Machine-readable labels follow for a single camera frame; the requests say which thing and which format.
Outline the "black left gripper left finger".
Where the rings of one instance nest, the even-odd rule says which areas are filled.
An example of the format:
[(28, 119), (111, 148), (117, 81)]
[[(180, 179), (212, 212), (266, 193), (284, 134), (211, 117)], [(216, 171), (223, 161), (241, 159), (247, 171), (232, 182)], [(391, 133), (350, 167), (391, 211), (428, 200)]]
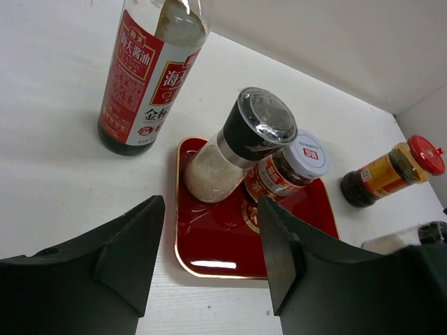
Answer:
[(165, 202), (37, 254), (1, 261), (2, 334), (134, 334), (145, 315)]

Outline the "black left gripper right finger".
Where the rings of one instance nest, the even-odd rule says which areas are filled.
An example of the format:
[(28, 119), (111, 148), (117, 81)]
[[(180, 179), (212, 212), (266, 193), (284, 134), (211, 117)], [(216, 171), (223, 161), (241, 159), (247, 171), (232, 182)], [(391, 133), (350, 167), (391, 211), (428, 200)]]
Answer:
[(258, 224), (284, 334), (445, 334), (446, 247), (380, 255), (300, 220), (269, 197)]

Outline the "white-lid spice jar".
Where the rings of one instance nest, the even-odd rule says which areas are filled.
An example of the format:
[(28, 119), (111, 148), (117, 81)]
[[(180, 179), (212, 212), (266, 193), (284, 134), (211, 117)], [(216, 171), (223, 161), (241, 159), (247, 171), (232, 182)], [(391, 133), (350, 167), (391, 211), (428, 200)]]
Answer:
[(287, 198), (321, 178), (329, 170), (329, 156), (321, 142), (300, 129), (294, 141), (261, 159), (245, 177), (249, 196), (257, 202), (263, 195)]

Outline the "black-cap grinder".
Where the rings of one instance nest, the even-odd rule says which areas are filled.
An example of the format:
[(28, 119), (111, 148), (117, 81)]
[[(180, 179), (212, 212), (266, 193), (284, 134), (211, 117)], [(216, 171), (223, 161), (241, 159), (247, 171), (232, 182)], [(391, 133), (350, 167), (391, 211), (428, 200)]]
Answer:
[(446, 222), (432, 221), (416, 225), (392, 234), (364, 241), (361, 249), (388, 255), (407, 246), (422, 246), (446, 243)]

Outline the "clear-cap salt grinder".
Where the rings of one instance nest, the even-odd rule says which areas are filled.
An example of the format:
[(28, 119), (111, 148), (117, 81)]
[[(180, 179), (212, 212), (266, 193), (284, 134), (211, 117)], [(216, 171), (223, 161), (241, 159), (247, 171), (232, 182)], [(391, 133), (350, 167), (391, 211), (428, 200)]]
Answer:
[(279, 97), (246, 87), (222, 129), (186, 164), (184, 185), (201, 202), (221, 202), (259, 161), (292, 143), (297, 134), (295, 117)]

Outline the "soy sauce glass bottle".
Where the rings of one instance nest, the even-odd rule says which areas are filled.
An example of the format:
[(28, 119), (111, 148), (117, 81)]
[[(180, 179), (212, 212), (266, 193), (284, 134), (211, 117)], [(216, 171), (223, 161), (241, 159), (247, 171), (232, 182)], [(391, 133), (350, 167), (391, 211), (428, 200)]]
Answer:
[(98, 117), (105, 147), (146, 152), (211, 31), (212, 1), (125, 1)]

